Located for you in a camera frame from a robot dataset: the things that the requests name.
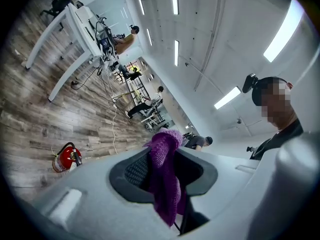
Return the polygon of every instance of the fire extinguisher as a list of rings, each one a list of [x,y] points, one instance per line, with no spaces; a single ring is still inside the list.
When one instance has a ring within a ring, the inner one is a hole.
[[[68,142],[59,153],[56,154],[56,157],[52,161],[52,167],[57,173],[62,173],[63,171],[69,170],[74,162],[77,167],[82,165],[81,153],[72,142]]]

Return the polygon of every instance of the man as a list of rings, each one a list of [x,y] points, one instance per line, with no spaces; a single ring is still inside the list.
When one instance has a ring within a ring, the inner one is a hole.
[[[203,147],[208,147],[212,144],[213,140],[211,137],[193,136],[186,145],[186,148],[201,151]]]
[[[292,83],[276,76],[258,79],[255,74],[251,74],[247,76],[242,91],[247,93],[251,88],[253,103],[261,107],[262,116],[278,129],[250,158],[261,160],[267,150],[280,148],[286,141],[301,135],[303,129],[290,102]]]
[[[128,79],[128,78],[130,77],[130,75],[134,74],[134,73],[137,71],[137,70],[135,71],[135,69],[137,69],[137,68],[134,67],[134,68],[133,68],[133,71],[127,70],[126,67],[124,67],[124,66],[121,65],[121,64],[119,64],[119,67],[118,67],[118,70],[119,70],[120,72],[122,72],[123,77],[124,77],[125,79]]]
[[[153,103],[157,103],[160,100],[162,100],[162,92],[164,91],[164,88],[162,86],[159,86],[157,89],[157,92],[153,95],[153,99],[149,97],[144,97],[146,101],[144,103],[141,103],[137,106],[135,106],[133,109],[131,109],[129,112],[125,111],[125,115],[132,119],[133,115],[141,110],[148,110],[151,109]]]
[[[135,41],[137,34],[139,33],[138,26],[131,27],[131,34],[127,35],[124,39],[114,38],[117,42],[115,45],[116,53],[122,54],[126,49],[128,49]]]

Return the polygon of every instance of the black shirt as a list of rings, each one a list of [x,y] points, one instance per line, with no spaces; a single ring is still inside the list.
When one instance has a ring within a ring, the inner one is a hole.
[[[195,150],[197,145],[200,146],[201,148],[205,144],[205,138],[201,136],[194,136],[192,137],[189,142],[185,145],[186,148],[193,149]]]
[[[283,129],[282,131],[274,135],[272,138],[267,139],[265,142],[263,142],[257,148],[257,150],[253,152],[250,159],[261,160],[261,158],[267,150],[280,148],[283,143],[296,136],[301,135],[303,132],[304,131],[302,129],[299,119],[295,120],[287,128]]]

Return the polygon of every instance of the purple cloth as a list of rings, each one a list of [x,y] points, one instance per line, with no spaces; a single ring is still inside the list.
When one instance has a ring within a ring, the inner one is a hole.
[[[174,170],[174,154],[181,145],[182,138],[178,130],[161,128],[152,140],[144,145],[151,147],[149,155],[152,174],[148,191],[154,194],[155,210],[170,227],[176,220],[181,193],[185,193],[180,188]]]

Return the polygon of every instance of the wooden floor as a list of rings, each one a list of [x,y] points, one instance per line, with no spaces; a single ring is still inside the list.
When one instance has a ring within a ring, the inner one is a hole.
[[[83,52],[75,47],[68,56],[60,56],[71,41],[72,33],[66,22],[64,29],[56,31],[46,41],[34,65],[26,71],[26,61],[41,33],[52,20],[44,14],[51,0],[31,0],[12,27],[6,46],[1,53],[0,130],[2,171],[12,190],[27,201],[47,186],[64,176],[52,169],[53,152],[73,142],[80,150],[84,162],[115,154],[112,121],[113,103],[97,96],[84,86],[71,88],[75,74],[64,84],[53,102],[48,96],[66,69]],[[92,71],[79,81],[83,83]],[[107,91],[112,94],[106,72],[102,72]],[[111,79],[115,93],[126,91]],[[96,73],[86,86],[101,96],[106,94],[102,80]],[[115,147],[118,153],[140,148],[152,136],[140,123],[140,116],[131,122],[124,115],[126,102],[117,101],[114,119]]]

